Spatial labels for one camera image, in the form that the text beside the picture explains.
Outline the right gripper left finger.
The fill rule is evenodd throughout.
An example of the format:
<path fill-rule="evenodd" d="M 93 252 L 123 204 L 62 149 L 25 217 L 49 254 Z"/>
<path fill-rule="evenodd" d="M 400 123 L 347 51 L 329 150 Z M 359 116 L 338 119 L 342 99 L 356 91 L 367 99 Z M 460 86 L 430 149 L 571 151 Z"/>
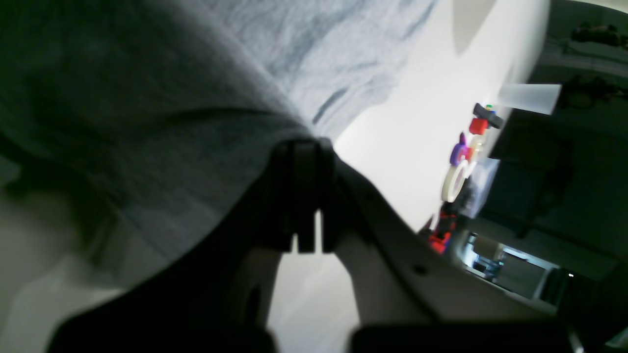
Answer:
<path fill-rule="evenodd" d="M 275 353 L 265 329 L 278 266 L 314 252 L 314 140 L 280 143 L 261 177 L 193 250 L 61 324 L 50 353 Z"/>

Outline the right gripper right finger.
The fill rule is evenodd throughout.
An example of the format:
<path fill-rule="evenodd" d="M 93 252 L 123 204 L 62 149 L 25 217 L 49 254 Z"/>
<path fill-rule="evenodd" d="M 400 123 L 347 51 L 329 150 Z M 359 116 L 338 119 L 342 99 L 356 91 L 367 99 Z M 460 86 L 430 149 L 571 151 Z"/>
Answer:
<path fill-rule="evenodd" d="M 572 353 L 558 320 L 454 266 L 366 177 L 318 141 L 321 247 L 348 271 L 359 328 L 350 353 Z"/>

